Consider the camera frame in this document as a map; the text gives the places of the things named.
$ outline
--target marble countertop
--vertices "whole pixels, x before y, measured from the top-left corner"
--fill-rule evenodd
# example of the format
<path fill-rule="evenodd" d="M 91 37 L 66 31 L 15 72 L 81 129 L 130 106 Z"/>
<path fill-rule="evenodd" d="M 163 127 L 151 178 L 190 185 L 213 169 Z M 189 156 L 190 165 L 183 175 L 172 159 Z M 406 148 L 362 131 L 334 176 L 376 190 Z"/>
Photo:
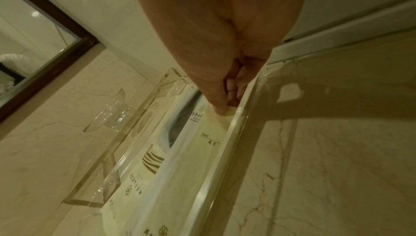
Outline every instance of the marble countertop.
<path fill-rule="evenodd" d="M 416 235 L 414 45 L 268 66 L 201 235 Z"/>

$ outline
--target human hand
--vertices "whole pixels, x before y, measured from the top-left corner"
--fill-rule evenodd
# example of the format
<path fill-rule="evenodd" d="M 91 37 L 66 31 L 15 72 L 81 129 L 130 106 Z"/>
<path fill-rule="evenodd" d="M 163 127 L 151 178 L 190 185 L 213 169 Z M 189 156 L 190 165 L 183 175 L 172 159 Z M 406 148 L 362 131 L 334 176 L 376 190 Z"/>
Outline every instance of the human hand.
<path fill-rule="evenodd" d="M 140 0 L 153 27 L 217 114 L 237 106 L 303 0 Z"/>

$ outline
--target brown wooden frame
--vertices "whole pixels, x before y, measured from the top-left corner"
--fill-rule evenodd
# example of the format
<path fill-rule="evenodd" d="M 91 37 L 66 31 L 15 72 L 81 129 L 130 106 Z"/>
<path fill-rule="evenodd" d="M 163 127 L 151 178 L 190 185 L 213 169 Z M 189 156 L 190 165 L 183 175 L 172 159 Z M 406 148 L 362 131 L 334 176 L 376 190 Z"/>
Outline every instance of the brown wooden frame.
<path fill-rule="evenodd" d="M 0 98 L 0 122 L 98 43 L 91 33 L 49 0 L 23 1 L 68 33 L 76 35 L 79 40 L 51 59 L 37 73 L 23 80 Z"/>

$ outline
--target mirror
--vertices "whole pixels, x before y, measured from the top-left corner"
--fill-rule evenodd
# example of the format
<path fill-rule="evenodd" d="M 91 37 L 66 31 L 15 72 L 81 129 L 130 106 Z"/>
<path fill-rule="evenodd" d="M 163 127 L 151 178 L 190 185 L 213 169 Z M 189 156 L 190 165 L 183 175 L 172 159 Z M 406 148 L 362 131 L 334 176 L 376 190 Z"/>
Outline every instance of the mirror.
<path fill-rule="evenodd" d="M 0 121 L 96 43 L 48 0 L 0 0 Z"/>
<path fill-rule="evenodd" d="M 0 0 L 0 98 L 75 41 L 23 0 Z"/>

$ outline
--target hand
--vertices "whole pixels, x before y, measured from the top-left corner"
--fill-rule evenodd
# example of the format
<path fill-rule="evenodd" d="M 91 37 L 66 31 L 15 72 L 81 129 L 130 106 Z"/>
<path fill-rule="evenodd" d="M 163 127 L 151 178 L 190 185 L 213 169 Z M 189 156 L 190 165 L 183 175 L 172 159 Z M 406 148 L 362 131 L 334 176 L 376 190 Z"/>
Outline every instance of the hand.
<path fill-rule="evenodd" d="M 140 0 L 153 27 L 217 114 L 237 106 L 291 29 L 303 0 Z"/>

